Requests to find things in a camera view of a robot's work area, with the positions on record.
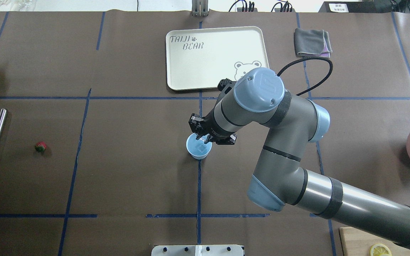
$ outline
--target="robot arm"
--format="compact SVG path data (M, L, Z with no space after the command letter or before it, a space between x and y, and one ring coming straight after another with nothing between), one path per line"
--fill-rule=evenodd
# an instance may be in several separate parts
M410 249L410 206L299 167L306 144L328 131L327 110L292 95L267 68L218 88L215 107L204 118L192 114L189 125L217 144L234 144L235 132L252 121L270 128L247 192L254 203L273 211L298 206Z

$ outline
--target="lemon slice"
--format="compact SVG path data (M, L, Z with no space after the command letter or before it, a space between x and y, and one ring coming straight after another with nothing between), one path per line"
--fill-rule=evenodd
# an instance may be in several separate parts
M369 250L371 256L392 256L390 249L383 244L375 244Z

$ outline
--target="metal bracket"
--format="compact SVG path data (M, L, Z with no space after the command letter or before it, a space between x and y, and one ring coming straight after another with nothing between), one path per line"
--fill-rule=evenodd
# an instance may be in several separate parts
M244 256L244 246L239 245L188 245L155 246L151 256Z
M192 0L192 16L208 16L208 0Z

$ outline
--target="black cable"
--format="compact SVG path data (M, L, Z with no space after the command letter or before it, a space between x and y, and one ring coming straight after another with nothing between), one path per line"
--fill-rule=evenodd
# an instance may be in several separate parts
M306 92L309 92L313 89L315 89L317 86L321 85L323 82L325 82L325 80L327 80L330 75L332 74L333 71L333 63L331 60L329 60L328 58L324 58L324 57L316 57L316 56L311 56L311 57L303 57L299 60L294 60L291 63L289 63L288 65L285 65L279 72L277 76L280 76L284 71L286 71L287 68L289 68L291 65L295 65L296 63L302 63L305 62L306 60L324 60L326 62L328 62L328 64L330 65L330 69L328 71L327 76L325 76L320 82L318 82L316 85L314 85L313 87L304 90L303 92L297 94L297 96L300 96L301 94L305 94Z
M238 3L238 2L240 2L240 1L242 1L243 3L243 7L241 8L241 10L242 11L244 11L244 9L245 9L245 4L246 4L246 8L248 7L248 3L246 3L246 0L237 0L235 3L233 3L233 5L231 6L231 8L229 9L229 11L231 11L232 10L232 7L234 7L235 5L236 5L236 3Z
M392 11L400 11L400 6L398 5L397 1L395 0L390 0L391 6L392 6Z
M275 5L273 5L273 8L272 8L272 10L271 10L270 12L273 12L273 10L275 9L276 5L278 5L278 4L281 4L280 10L283 8L283 3L278 2L278 3L275 3Z
M288 11L289 5L290 5L289 1L286 1L286 3L284 4L283 12L287 12L287 11Z

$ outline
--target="folded cloth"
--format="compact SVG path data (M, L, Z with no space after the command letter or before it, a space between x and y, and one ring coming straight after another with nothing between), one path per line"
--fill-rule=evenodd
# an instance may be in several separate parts
M293 34L295 55L330 57L332 45L328 32L296 28Z

